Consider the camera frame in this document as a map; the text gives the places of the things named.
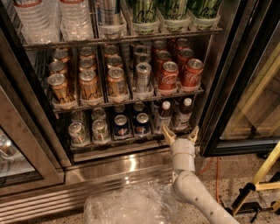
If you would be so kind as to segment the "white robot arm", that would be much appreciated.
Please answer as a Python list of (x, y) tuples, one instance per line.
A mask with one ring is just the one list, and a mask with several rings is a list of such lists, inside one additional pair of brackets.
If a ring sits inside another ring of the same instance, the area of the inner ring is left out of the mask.
[(175, 198), (198, 208), (211, 224), (240, 224), (222, 207), (195, 174), (195, 142), (199, 132), (196, 126), (187, 138), (177, 137), (167, 126), (162, 132), (170, 145), (171, 185)]

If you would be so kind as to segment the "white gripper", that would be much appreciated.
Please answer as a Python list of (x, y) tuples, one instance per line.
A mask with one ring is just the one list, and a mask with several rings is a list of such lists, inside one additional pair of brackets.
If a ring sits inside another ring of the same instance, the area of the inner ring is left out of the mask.
[(163, 125), (162, 132), (165, 141), (171, 146), (172, 169), (176, 173), (182, 171), (195, 171), (195, 147), (200, 127), (196, 126), (187, 139), (179, 138), (168, 127)]

